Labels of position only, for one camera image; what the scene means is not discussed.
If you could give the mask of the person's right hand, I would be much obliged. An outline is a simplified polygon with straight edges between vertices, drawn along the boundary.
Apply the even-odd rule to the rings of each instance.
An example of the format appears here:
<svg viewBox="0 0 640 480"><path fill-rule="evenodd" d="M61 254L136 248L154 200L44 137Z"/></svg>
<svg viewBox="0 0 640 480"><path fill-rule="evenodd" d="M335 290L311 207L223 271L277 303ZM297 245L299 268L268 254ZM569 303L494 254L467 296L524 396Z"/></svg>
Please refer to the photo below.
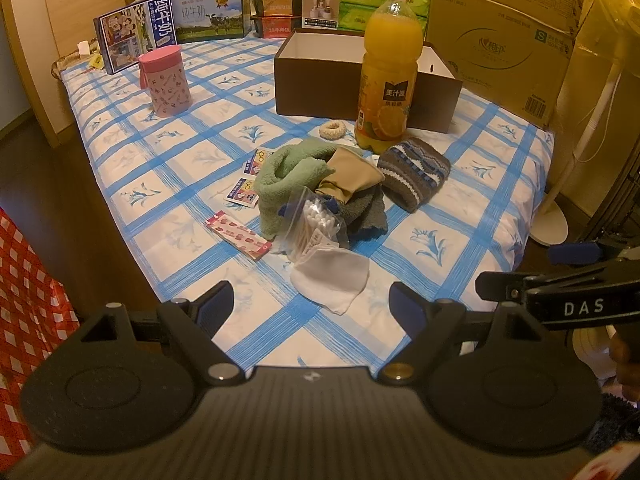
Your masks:
<svg viewBox="0 0 640 480"><path fill-rule="evenodd" d="M637 403L640 396L639 358L619 327L610 343L610 358L616 365L616 380L622 386L623 397Z"/></svg>

